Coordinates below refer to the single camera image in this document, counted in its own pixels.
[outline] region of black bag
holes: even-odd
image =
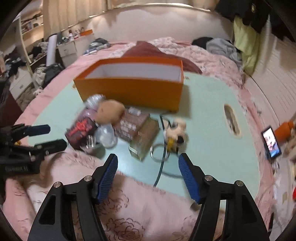
[[[56,77],[60,72],[62,72],[65,68],[60,65],[60,64],[52,64],[50,66],[48,66],[46,68],[46,70],[44,70],[45,75],[45,79],[42,85],[42,88],[44,89],[51,81],[54,77]]]

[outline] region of phone screen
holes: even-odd
[[[278,154],[281,153],[281,149],[279,148],[279,145],[276,141],[276,138],[274,136],[274,133],[273,133],[271,127],[263,132],[263,137],[264,137],[265,142],[267,144],[268,151],[270,153],[271,158],[278,156]]]

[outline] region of pink blanket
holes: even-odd
[[[236,94],[252,133],[261,174],[255,201],[265,224],[270,219],[273,204],[273,177],[271,167],[263,155],[260,140],[261,121],[249,92],[242,85],[241,73],[234,62],[226,57],[213,55],[197,46],[178,44],[172,38],[150,41],[162,52],[191,60],[208,76],[224,81]],[[33,124],[40,112],[73,78],[101,58],[122,56],[135,43],[114,45],[96,55],[82,56],[60,73],[48,87],[34,99],[17,123]],[[38,175],[17,177],[6,182],[6,201],[3,212],[23,239],[27,240],[36,212],[48,190],[56,181],[64,185],[91,175],[103,162],[79,151],[66,149],[63,153],[46,157]],[[198,211],[190,209],[192,201],[138,182],[117,172],[112,189],[103,204],[97,206],[109,240],[188,240]],[[82,240],[77,215],[74,216],[75,232]],[[221,234],[223,213],[219,215],[215,237]]]

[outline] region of light green table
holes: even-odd
[[[179,112],[165,115],[170,120],[181,117],[187,122],[188,141],[186,153],[193,164],[202,168],[205,174],[214,176],[222,182],[234,183],[242,180],[253,197],[259,187],[258,161],[255,148],[243,111],[231,89],[223,82],[193,73],[185,73]],[[66,86],[38,116],[34,125],[49,124],[48,135],[29,138],[29,144],[64,138],[66,128],[82,110],[83,103],[73,82]],[[229,132],[225,121],[224,104],[234,110],[242,136],[235,137]],[[159,120],[159,114],[165,111],[147,110],[151,117]],[[163,143],[162,131],[155,143]],[[128,176],[154,184],[160,163],[148,154],[143,161],[134,159],[128,150],[129,144],[118,139],[112,149],[100,151],[97,156],[105,160],[110,153],[118,156],[118,170]],[[184,181],[178,178],[178,157],[172,154],[165,162],[157,187],[181,196],[189,196]]]

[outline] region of metal bolt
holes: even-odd
[[[205,175],[205,179],[210,182],[213,180],[213,177],[211,175]]]
[[[92,176],[89,176],[89,175],[85,176],[83,180],[85,180],[86,182],[89,182],[92,180]]]
[[[241,180],[237,180],[236,185],[238,185],[239,187],[242,187],[244,185],[244,183]]]
[[[60,183],[60,182],[55,182],[55,183],[54,183],[54,187],[55,187],[55,188],[58,188],[58,187],[60,187],[60,186],[61,186],[61,183]]]

